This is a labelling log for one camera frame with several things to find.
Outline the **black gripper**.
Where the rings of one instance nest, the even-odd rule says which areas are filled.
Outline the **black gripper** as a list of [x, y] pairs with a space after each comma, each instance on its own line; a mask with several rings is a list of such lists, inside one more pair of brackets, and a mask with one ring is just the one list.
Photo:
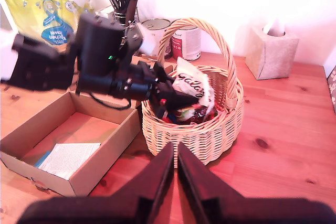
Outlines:
[[125, 98], [148, 100], [159, 119], [167, 117], [168, 111], [198, 103], [197, 97], [173, 89], [171, 78], [158, 62], [153, 67], [143, 61], [139, 61], [136, 65], [130, 64], [125, 68], [125, 77]]

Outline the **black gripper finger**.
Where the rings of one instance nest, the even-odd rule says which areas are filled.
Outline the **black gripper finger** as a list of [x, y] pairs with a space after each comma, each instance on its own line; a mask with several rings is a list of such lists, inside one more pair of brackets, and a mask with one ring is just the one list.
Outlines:
[[177, 173], [197, 223], [232, 223], [225, 205], [244, 197], [212, 173], [182, 142], [177, 151]]
[[173, 175], [174, 145], [168, 143], [141, 172], [111, 196], [111, 223], [154, 223]]

